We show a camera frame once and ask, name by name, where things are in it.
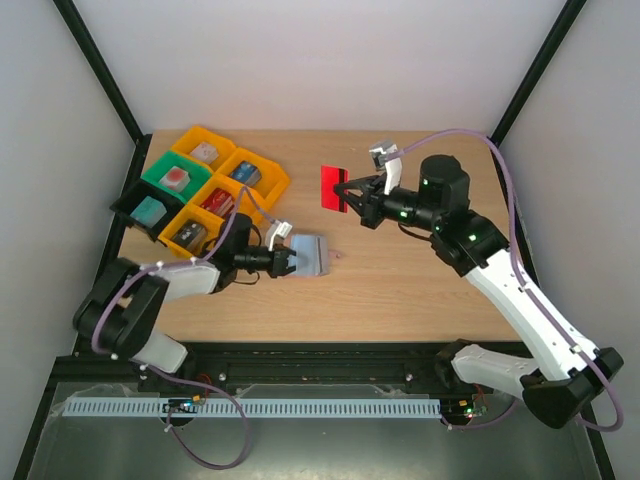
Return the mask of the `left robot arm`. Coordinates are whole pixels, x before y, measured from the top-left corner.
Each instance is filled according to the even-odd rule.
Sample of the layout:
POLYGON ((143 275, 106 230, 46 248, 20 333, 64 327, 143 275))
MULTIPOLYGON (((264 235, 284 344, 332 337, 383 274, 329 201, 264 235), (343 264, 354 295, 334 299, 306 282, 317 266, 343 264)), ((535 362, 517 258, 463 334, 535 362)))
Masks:
POLYGON ((237 214, 223 223, 213 248, 199 257, 148 265, 114 260, 77 309, 74 329, 98 354, 167 374, 178 372, 188 349, 156 326, 164 303, 219 293, 237 281, 240 271, 272 278, 294 272, 290 259, 296 252, 283 244, 292 225, 272 220, 263 245, 249 243, 255 230, 248 216, 237 214))

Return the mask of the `red VIP credit card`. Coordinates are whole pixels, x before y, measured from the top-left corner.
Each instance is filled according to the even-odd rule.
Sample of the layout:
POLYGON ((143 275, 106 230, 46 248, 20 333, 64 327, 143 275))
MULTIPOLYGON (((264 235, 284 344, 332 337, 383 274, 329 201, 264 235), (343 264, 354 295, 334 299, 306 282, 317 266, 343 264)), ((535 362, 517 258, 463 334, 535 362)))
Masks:
POLYGON ((346 213, 347 205, 335 192, 335 186, 348 180, 348 171, 341 167, 321 166, 321 207, 346 213))

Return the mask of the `pink leather card holder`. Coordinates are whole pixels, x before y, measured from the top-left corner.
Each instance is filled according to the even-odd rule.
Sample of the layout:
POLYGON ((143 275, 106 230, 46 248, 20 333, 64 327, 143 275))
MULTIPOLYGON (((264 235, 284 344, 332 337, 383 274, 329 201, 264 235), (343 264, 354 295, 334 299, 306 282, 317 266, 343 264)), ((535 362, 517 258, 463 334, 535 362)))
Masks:
POLYGON ((301 278, 328 275, 331 262, 343 257, 338 250, 329 248, 323 235, 295 234, 290 239, 289 247, 296 253, 289 258, 292 275, 301 278))

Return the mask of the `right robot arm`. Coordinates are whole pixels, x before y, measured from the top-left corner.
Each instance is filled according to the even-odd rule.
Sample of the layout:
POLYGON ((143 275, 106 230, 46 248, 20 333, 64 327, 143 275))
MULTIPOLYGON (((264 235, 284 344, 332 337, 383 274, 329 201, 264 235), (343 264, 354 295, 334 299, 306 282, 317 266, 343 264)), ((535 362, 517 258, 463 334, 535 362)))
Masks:
POLYGON ((390 220, 428 232, 436 256, 495 305, 530 353, 521 358, 457 340, 436 356, 438 384, 450 392, 466 384, 502 391, 551 428, 576 419, 621 369, 621 355, 582 335, 531 281, 507 238, 471 209, 470 177, 455 157, 424 159, 415 191, 400 186, 401 170, 394 159, 384 173, 340 180, 332 190, 367 228, 390 220))

